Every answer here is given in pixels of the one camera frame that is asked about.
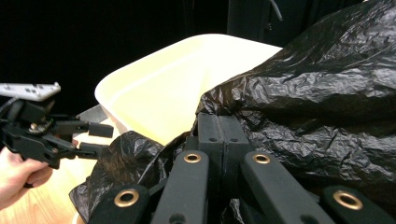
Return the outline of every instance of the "garbage bag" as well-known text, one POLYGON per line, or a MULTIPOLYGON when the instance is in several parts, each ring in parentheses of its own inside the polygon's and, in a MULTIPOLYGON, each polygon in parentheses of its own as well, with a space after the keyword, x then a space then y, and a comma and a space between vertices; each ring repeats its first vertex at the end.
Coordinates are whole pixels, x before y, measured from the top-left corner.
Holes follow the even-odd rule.
MULTIPOLYGON (((396 6, 367 1, 323 18, 263 64, 202 95, 197 113, 236 115, 256 150, 304 187, 345 185, 396 207, 396 6)), ((70 192, 83 217, 112 186, 169 175, 183 133, 163 147, 128 132, 70 192)), ((222 223, 243 223, 237 200, 222 223)))

